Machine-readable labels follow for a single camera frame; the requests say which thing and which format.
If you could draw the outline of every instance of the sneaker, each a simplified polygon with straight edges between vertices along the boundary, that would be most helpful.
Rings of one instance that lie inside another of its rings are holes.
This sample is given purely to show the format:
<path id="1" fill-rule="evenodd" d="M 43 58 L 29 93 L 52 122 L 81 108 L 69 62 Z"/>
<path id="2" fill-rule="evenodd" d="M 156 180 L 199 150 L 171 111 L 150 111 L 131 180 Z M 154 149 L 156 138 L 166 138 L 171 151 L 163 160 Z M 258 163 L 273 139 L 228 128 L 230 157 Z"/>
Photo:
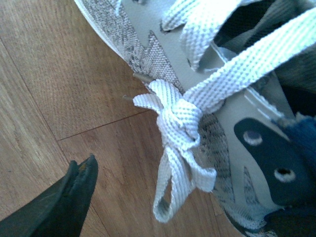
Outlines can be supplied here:
<path id="1" fill-rule="evenodd" d="M 315 0 L 75 2 L 150 91 L 158 221 L 198 188 L 245 236 L 315 236 Z"/>

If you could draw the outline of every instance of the floor plank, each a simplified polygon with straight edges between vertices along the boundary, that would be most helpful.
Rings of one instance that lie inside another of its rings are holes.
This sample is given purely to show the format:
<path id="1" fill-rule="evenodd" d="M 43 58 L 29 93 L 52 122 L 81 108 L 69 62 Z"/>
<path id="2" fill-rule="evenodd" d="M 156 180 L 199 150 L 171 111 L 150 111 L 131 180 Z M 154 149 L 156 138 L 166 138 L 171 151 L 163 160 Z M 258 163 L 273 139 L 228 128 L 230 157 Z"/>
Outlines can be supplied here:
<path id="1" fill-rule="evenodd" d="M 1 41 L 0 95 L 1 220 L 60 179 L 68 162 Z M 108 236 L 95 210 L 81 236 Z"/>
<path id="2" fill-rule="evenodd" d="M 1 39 L 58 140 L 143 111 L 121 99 L 143 85 L 73 0 L 2 0 L 0 19 Z"/>
<path id="3" fill-rule="evenodd" d="M 68 159 L 88 153 L 99 162 L 92 206 L 112 237 L 220 237 L 209 194 L 195 191 L 168 224 L 152 214 L 161 137 L 154 112 L 59 141 Z"/>
<path id="4" fill-rule="evenodd" d="M 242 237 L 241 233 L 229 222 L 225 214 L 216 216 L 221 237 Z"/>

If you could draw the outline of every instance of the black object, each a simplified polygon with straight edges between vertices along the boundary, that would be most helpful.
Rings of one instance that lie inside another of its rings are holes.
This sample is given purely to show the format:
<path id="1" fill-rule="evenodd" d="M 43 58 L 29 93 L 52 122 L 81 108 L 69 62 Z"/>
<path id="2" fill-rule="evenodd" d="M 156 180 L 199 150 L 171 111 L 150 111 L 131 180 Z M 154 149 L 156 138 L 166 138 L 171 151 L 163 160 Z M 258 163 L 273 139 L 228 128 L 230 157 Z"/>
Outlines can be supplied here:
<path id="1" fill-rule="evenodd" d="M 1 237 L 79 237 L 98 175 L 91 155 L 67 174 L 0 222 Z"/>
<path id="2" fill-rule="evenodd" d="M 234 127 L 235 135 L 260 166 L 268 182 L 271 198 L 281 206 L 300 205 L 316 197 L 316 183 L 302 155 L 293 144 L 258 120 L 245 118 Z M 263 142 L 252 146 L 244 139 L 247 131 L 258 133 Z M 281 182 L 276 172 L 294 172 L 295 179 Z"/>

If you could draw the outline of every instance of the white shoelace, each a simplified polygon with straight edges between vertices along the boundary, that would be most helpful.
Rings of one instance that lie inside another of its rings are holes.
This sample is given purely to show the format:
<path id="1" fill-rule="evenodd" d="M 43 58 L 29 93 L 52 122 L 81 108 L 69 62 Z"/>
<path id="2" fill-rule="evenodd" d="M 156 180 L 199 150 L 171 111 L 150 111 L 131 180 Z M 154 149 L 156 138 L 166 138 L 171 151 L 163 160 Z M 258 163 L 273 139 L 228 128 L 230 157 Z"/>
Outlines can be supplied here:
<path id="1" fill-rule="evenodd" d="M 196 70 L 206 49 L 213 44 L 221 26 L 239 6 L 259 0 L 177 0 L 162 20 L 164 30 L 185 24 L 180 43 L 192 69 Z M 136 96 L 136 106 L 158 113 L 164 153 L 158 170 L 154 214 L 168 222 L 194 188 L 212 191 L 213 168 L 203 169 L 195 161 L 192 148 L 198 147 L 198 123 L 203 114 L 221 108 L 224 100 L 316 42 L 316 8 L 289 21 L 256 42 L 208 79 L 181 95 L 177 88 L 157 79 L 149 88 L 155 93 Z M 171 202 L 164 200 L 171 179 Z"/>

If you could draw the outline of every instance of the wooden floor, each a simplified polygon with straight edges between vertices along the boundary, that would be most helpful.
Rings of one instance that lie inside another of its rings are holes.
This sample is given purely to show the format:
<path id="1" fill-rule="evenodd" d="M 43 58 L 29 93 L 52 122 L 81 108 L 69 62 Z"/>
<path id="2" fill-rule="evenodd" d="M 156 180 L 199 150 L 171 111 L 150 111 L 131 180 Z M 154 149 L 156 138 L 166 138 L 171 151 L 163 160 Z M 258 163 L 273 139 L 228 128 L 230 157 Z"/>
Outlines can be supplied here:
<path id="1" fill-rule="evenodd" d="M 152 214 L 162 154 L 146 92 L 72 0 L 0 1 L 0 219 L 94 153 L 99 176 L 82 237 L 237 237 L 195 191 L 168 224 Z"/>

